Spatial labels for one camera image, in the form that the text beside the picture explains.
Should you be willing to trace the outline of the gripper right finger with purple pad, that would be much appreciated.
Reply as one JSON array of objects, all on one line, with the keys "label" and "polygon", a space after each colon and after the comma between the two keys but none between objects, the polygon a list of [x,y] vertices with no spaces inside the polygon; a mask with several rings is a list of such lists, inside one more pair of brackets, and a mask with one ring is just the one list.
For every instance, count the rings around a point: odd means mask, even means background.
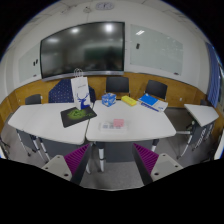
[{"label": "gripper right finger with purple pad", "polygon": [[137,143],[133,144],[132,153],[144,185],[182,169],[168,154],[157,154]]}]

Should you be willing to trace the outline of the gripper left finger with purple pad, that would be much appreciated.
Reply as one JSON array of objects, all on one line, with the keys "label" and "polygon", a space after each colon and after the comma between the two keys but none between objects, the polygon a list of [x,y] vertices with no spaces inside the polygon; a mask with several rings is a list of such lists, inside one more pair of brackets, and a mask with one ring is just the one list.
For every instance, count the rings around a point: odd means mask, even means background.
[{"label": "gripper left finger with purple pad", "polygon": [[66,156],[56,155],[42,169],[76,185],[82,181],[91,155],[91,146],[86,144]]}]

